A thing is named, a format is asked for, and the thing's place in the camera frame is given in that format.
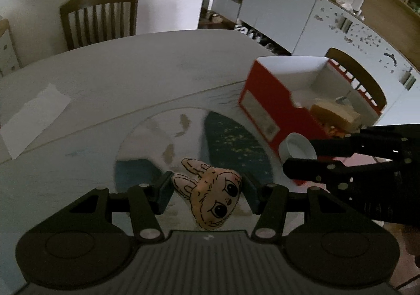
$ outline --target box label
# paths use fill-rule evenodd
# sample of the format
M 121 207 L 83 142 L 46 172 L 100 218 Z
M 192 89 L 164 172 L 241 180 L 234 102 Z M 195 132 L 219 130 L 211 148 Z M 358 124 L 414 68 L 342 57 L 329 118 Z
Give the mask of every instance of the box label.
M 241 105 L 247 111 L 249 116 L 254 120 L 255 124 L 260 129 L 266 140 L 271 142 L 280 131 L 280 128 L 277 126 L 270 114 L 248 90 L 245 91 Z

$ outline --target black cable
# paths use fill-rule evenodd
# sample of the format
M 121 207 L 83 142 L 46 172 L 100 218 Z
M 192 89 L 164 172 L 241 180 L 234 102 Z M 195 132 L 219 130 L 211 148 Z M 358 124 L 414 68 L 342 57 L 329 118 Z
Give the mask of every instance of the black cable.
M 401 289 L 401 288 L 405 287 L 406 285 L 409 285 L 411 282 L 414 282 L 415 280 L 417 280 L 417 279 L 419 279 L 419 278 L 420 278 L 420 274 L 418 274 L 418 275 L 416 275 L 416 276 L 412 277 L 412 278 L 411 278 L 411 279 L 409 279 L 408 281 L 406 281 L 406 282 L 404 282 L 404 283 L 400 284 L 399 286 L 395 287 L 395 290 L 399 290 L 399 289 Z

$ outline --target white paper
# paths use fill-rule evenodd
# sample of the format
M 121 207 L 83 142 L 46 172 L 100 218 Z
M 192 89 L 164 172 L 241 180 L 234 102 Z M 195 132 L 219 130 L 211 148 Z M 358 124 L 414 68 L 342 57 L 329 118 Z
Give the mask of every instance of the white paper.
M 70 101 L 70 97 L 61 94 L 54 85 L 49 84 L 36 98 L 25 103 L 22 109 L 0 128 L 0 135 L 12 159 L 16 159 L 52 124 Z

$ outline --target wooden chair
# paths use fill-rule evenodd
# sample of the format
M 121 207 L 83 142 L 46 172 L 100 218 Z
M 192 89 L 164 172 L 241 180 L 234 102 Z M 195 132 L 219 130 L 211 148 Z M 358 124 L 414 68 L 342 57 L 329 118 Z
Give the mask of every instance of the wooden chair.
M 344 66 L 360 85 L 362 85 L 372 99 L 377 104 L 378 110 L 382 110 L 386 105 L 386 98 L 377 81 L 365 70 L 354 58 L 336 48 L 330 48 L 325 55 L 329 59 L 335 60 L 339 65 Z
M 128 19 L 129 35 L 135 35 L 137 2 L 138 0 L 70 0 L 62 5 L 60 7 L 61 23 L 64 35 L 66 36 L 68 49 L 72 50 L 76 48 L 75 44 L 78 44 L 78 47 L 82 47 L 101 41 L 115 39 L 117 38 L 117 27 L 119 27 L 118 37 L 121 38 L 126 36 L 127 31 L 124 30 L 125 23 L 127 23 L 124 16 L 127 13 L 124 11 L 125 3 L 130 3 Z M 83 23 L 80 21 L 79 13 L 81 10 L 83 10 Z M 70 22 L 70 15 L 72 13 L 74 13 L 74 24 L 71 24 Z

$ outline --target plush toy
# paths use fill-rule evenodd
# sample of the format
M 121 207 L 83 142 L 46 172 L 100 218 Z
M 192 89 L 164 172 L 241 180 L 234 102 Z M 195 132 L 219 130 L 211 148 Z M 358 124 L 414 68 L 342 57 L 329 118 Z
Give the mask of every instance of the plush toy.
M 175 190 L 190 200 L 196 222 L 206 230 L 222 226 L 232 214 L 241 194 L 242 180 L 231 169 L 215 168 L 189 157 L 182 165 L 197 179 L 175 173 L 172 183 Z

